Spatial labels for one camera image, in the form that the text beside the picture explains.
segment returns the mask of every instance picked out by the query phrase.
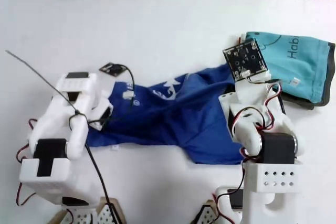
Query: blue cloth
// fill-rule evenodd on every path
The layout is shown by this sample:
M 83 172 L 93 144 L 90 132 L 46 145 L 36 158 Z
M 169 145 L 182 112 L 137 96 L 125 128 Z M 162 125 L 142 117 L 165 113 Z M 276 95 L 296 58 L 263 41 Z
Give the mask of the blue cloth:
M 233 84 L 228 65 L 185 74 L 152 87 L 135 86 L 134 106 L 122 98 L 129 83 L 116 82 L 112 118 L 103 131 L 90 129 L 88 144 L 177 145 L 195 163 L 238 164 L 218 97 Z
M 327 41 L 289 35 L 248 32 L 255 38 L 272 77 L 282 80 L 284 92 L 319 103 L 323 98 L 327 75 L 329 43 Z M 296 86 L 294 78 L 300 80 Z

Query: blue t-shirt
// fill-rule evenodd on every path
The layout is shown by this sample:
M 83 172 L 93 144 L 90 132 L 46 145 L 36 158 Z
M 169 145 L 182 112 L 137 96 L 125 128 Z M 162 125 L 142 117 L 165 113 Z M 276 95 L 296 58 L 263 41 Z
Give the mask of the blue t-shirt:
M 184 74 L 152 87 L 135 86 L 135 100 L 122 98 L 131 84 L 116 82 L 109 100 L 112 118 L 102 131 L 90 129 L 90 146 L 120 143 L 177 145 L 201 164 L 238 164 L 218 97 L 234 84 L 228 65 Z

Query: white printed logo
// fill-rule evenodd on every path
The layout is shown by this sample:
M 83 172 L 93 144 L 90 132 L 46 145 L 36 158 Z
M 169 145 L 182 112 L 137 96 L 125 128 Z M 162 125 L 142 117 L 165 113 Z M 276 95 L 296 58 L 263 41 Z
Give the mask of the white printed logo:
M 176 81 L 175 79 L 172 79 L 170 81 L 167 81 L 163 86 L 168 87 L 167 93 L 171 94 L 170 97 L 166 97 L 164 94 L 162 94 L 160 91 L 153 90 L 153 93 L 157 96 L 161 97 L 164 100 L 175 100 L 176 99 L 176 91 L 174 89 L 174 85 L 180 85 L 181 83 Z

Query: white connector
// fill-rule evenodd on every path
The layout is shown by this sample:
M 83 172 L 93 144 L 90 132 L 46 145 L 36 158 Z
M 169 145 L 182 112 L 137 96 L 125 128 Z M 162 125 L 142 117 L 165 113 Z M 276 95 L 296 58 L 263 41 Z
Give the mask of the white connector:
M 134 91 L 128 90 L 123 92 L 122 98 L 125 100 L 131 100 L 134 97 Z

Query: black fabric edge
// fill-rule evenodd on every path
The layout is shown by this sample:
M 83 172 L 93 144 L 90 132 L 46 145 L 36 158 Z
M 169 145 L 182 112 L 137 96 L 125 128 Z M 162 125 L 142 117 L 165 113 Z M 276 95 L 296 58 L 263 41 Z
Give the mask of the black fabric edge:
M 282 97 L 284 100 L 294 102 L 304 107 L 305 109 L 309 109 L 309 110 L 313 110 L 314 107 L 316 106 L 325 106 L 329 103 L 331 81 L 335 74 L 335 59 L 334 59 L 335 44 L 329 42 L 328 45 L 330 49 L 329 49 L 329 54 L 328 54 L 327 75 L 326 75 L 326 80 L 324 82 L 322 101 L 318 103 L 312 103 L 307 99 L 299 98 L 299 97 L 296 97 L 288 93 L 282 93 Z

